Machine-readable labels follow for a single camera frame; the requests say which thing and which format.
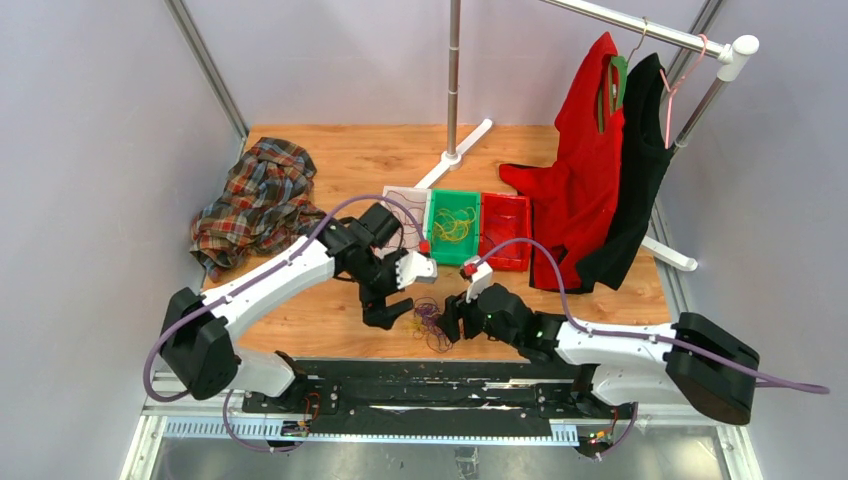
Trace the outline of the red shirt on hanger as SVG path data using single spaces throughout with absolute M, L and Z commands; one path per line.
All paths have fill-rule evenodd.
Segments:
M 530 285 L 577 293 L 592 289 L 577 264 L 600 249 L 618 205 L 624 112 L 610 99 L 610 63 L 618 54 L 609 33 L 590 47 L 555 117 L 559 134 L 549 166 L 502 164 L 500 179 L 532 205 L 534 250 Z

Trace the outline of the pink hanger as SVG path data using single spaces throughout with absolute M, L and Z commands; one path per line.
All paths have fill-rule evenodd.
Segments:
M 708 47 L 709 38 L 706 34 L 700 33 L 698 37 L 702 40 L 703 46 L 701 51 L 694 61 L 694 63 L 690 66 L 688 70 L 686 70 L 683 74 L 679 76 L 675 83 L 669 84 L 668 77 L 666 72 L 661 69 L 660 76 L 663 81 L 666 93 L 667 93 L 667 108 L 666 108 L 666 118 L 665 118 L 665 138 L 664 138 L 664 148 L 669 150 L 671 148 L 672 136 L 671 136 L 671 128 L 672 128 L 672 117 L 673 117 L 673 102 L 674 98 L 677 95 L 678 91 L 685 83 L 687 77 L 691 75 L 694 70 L 699 66 L 702 62 Z

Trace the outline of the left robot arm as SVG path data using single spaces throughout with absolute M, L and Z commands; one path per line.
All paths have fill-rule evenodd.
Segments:
M 416 251 L 399 248 L 377 255 L 402 223 L 387 209 L 387 199 L 372 199 L 373 205 L 359 218 L 338 220 L 328 213 L 287 250 L 222 287 L 174 293 L 160 337 L 145 361 L 148 396 L 160 402 L 181 397 L 154 390 L 152 363 L 161 357 L 183 385 L 183 396 L 207 400 L 225 390 L 241 389 L 266 395 L 283 413 L 298 411 L 307 389 L 298 380 L 294 361 L 281 352 L 237 347 L 237 340 L 254 323 L 302 291 L 345 273 L 359 288 L 363 322 L 389 330 L 414 302 L 389 304 L 388 297 L 438 276 L 425 239 Z

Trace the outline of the white plastic bin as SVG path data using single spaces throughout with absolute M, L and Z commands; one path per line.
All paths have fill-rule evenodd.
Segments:
M 388 243 L 378 250 L 377 255 L 383 257 L 398 248 L 415 251 L 419 247 L 420 237 L 416 227 L 420 227 L 424 236 L 428 233 L 428 218 L 430 213 L 431 190 L 414 187 L 387 185 L 383 188 L 383 196 L 403 205 L 412 215 L 407 216 L 394 204 L 383 205 L 399 220 L 402 228 L 398 230 Z

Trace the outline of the green hanger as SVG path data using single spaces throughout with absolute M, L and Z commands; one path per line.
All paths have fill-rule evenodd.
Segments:
M 606 66 L 596 99 L 599 133 L 604 132 L 608 118 L 623 107 L 627 83 L 628 61 L 623 56 L 611 56 Z

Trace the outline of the green plastic bin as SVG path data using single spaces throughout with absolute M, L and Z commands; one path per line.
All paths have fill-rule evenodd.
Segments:
M 478 254 L 480 215 L 480 192 L 431 191 L 427 239 L 439 265 L 461 266 Z

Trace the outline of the metal clothes rack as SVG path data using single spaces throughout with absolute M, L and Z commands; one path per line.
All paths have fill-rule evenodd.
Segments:
M 699 125 L 709 107 L 719 94 L 738 78 L 748 61 L 758 53 L 760 48 L 759 39 L 750 34 L 741 35 L 731 43 L 722 44 L 708 39 L 704 31 L 700 33 L 680 31 L 589 1 L 554 1 L 552 4 L 612 26 L 637 32 L 642 38 L 649 37 L 676 46 L 681 50 L 697 53 L 701 59 L 705 57 L 713 58 L 721 64 L 715 80 L 671 144 L 673 152 L 678 152 L 688 145 L 693 131 Z M 486 118 L 466 138 L 461 141 L 457 139 L 461 3 L 452 1 L 449 13 L 446 149 L 442 152 L 439 162 L 416 184 L 419 189 L 430 188 L 449 172 L 459 169 L 463 157 L 494 126 L 494 122 Z

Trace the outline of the aluminium frame rail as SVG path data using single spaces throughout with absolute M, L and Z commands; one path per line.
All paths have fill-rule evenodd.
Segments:
M 234 132 L 242 142 L 245 142 L 249 135 L 247 122 L 237 106 L 230 89 L 226 85 L 226 81 L 216 64 L 187 3 L 183 0 L 165 0 L 164 3 L 191 50 L 195 60 L 197 61 L 220 106 L 222 107 Z

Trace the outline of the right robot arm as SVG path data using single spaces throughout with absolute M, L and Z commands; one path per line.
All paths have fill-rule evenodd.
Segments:
M 594 417 L 624 404 L 690 406 L 726 424 L 751 420 L 759 353 L 701 314 L 674 323 L 605 326 L 529 308 L 495 283 L 475 298 L 450 296 L 436 326 L 452 342 L 480 334 L 535 365 L 576 368 L 574 408 Z

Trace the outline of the plaid flannel shirt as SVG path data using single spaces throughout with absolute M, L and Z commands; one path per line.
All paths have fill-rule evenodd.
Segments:
M 307 150 L 263 137 L 229 170 L 222 194 L 192 220 L 191 255 L 208 278 L 253 256 L 274 256 L 307 235 L 325 212 L 313 202 L 317 167 Z

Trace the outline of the red plastic bin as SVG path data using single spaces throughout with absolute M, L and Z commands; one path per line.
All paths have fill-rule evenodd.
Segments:
M 514 238 L 531 236 L 531 203 L 525 196 L 484 192 L 481 194 L 481 236 L 478 253 L 484 256 Z M 529 268 L 532 247 L 526 243 L 507 245 L 492 254 L 487 263 L 500 271 L 524 272 Z

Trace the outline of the black shirt on hanger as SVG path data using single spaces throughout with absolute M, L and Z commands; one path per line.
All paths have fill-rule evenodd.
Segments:
M 592 292 L 597 283 L 619 289 L 647 233 L 655 199 L 673 157 L 665 146 L 660 123 L 664 73 L 659 55 L 652 53 L 628 74 L 618 205 L 604 244 L 576 264 L 580 294 Z

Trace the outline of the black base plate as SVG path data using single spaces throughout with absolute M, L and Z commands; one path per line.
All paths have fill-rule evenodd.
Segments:
M 239 413 L 306 420 L 315 433 L 542 437 L 553 420 L 621 427 L 628 404 L 589 392 L 591 367 L 496 361 L 301 359 L 280 398 L 251 391 Z

